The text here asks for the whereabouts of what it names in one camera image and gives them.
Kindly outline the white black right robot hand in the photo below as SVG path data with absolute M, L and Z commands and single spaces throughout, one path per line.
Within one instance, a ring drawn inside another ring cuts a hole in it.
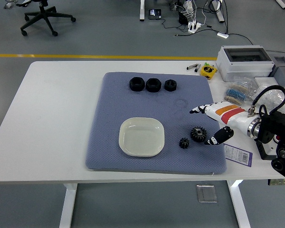
M 253 130 L 255 129 L 260 118 L 256 116 L 249 117 L 248 111 L 230 102 L 223 101 L 197 106 L 190 110 L 190 113 L 206 114 L 209 118 L 225 125 L 210 139 L 204 142 L 205 145 L 218 145 L 224 143 L 233 137 L 234 129 L 239 129 L 248 137 L 256 138 L 256 136 L 253 134 Z

